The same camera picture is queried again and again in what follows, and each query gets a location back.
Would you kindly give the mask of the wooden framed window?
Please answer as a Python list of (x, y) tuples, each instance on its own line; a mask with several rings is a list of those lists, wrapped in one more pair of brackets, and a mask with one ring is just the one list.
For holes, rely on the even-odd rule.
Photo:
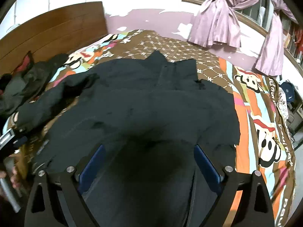
[[(201, 5), (205, 0), (182, 0)], [(257, 58), (272, 21), (271, 0), (259, 0), (255, 5), (235, 11), (241, 26), (240, 52)], [(285, 13), (279, 12), (283, 26), (283, 43), (287, 54), (302, 66), (302, 29)]]

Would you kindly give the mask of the pink curtain right panel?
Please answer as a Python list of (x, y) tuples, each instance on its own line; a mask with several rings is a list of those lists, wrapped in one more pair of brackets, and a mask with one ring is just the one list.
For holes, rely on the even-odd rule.
[(268, 34), (263, 42), (255, 69), (267, 76), (279, 76), (283, 70), (283, 24), (279, 12), (297, 23), (295, 16), (283, 0), (271, 0), (274, 8)]

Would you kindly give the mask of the cluttered side shelf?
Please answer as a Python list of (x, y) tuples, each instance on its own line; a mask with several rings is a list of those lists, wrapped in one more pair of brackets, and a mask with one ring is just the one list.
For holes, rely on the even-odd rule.
[(287, 126), (291, 133), (294, 150), (302, 145), (302, 98), (297, 92), (295, 86), (295, 100), (288, 103)]

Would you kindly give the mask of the pink curtain left panel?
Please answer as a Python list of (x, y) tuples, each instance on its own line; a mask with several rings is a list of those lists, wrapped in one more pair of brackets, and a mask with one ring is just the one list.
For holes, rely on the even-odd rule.
[(255, 5), (259, 0), (205, 0), (194, 18), (188, 41), (201, 47), (226, 44), (241, 46), (236, 10)]

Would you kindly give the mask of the wooden headboard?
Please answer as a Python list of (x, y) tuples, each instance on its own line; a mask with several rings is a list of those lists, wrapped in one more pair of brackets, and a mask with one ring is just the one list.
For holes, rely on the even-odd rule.
[(28, 51), (34, 61), (74, 52), (107, 35), (102, 2), (61, 7), (16, 27), (1, 39), (1, 73), (12, 72)]

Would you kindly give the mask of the colourful cartoon monkey bedspread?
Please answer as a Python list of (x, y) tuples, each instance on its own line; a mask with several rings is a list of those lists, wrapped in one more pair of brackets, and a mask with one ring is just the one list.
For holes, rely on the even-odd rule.
[(275, 225), (284, 226), (295, 189), (295, 157), (284, 121), (284, 96), (274, 79), (233, 66), (181, 40), (162, 37), (154, 31), (133, 30), (109, 34), (74, 52), (76, 66), (57, 70), (47, 88), (97, 62), (122, 57), (143, 59), (153, 50), (161, 51), (169, 61), (194, 58), (200, 78), (232, 91), (241, 132), (236, 168), (240, 172), (261, 170), (272, 200)]

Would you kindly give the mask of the dark green large garment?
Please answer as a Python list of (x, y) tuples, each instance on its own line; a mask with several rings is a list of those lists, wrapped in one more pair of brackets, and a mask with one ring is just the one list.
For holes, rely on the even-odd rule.
[(197, 78), (193, 59), (116, 59), (66, 77), (18, 110), (29, 133), (54, 124), (33, 166), (61, 172), (95, 145), (105, 164), (85, 201), (100, 226), (199, 226), (216, 196), (194, 146), (235, 164), (240, 128), (234, 98)]

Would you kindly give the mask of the navy blue cap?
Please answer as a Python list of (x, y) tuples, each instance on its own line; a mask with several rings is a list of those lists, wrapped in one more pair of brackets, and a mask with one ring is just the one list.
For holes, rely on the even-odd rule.
[(288, 103), (295, 100), (295, 89), (290, 82), (283, 82), (279, 85), (286, 95), (286, 100)]

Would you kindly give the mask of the dark clothes pile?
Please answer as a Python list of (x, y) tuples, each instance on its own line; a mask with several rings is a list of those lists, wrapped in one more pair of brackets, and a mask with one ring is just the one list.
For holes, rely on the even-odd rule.
[(67, 59), (68, 54), (57, 54), (47, 61), (32, 64), (24, 72), (16, 73), (1, 95), (1, 119), (7, 118), (26, 101), (41, 94)]

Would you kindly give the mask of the pink curtain panel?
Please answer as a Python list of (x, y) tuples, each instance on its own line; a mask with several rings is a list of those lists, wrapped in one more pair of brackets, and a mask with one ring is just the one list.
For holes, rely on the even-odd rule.
[(283, 24), (279, 12), (297, 23), (295, 16), (283, 0), (271, 0), (274, 8), (268, 34), (263, 42), (255, 69), (267, 76), (279, 76), (283, 70)]
[(241, 46), (236, 10), (255, 5), (259, 0), (205, 0), (194, 18), (188, 41), (201, 47), (226, 44)]

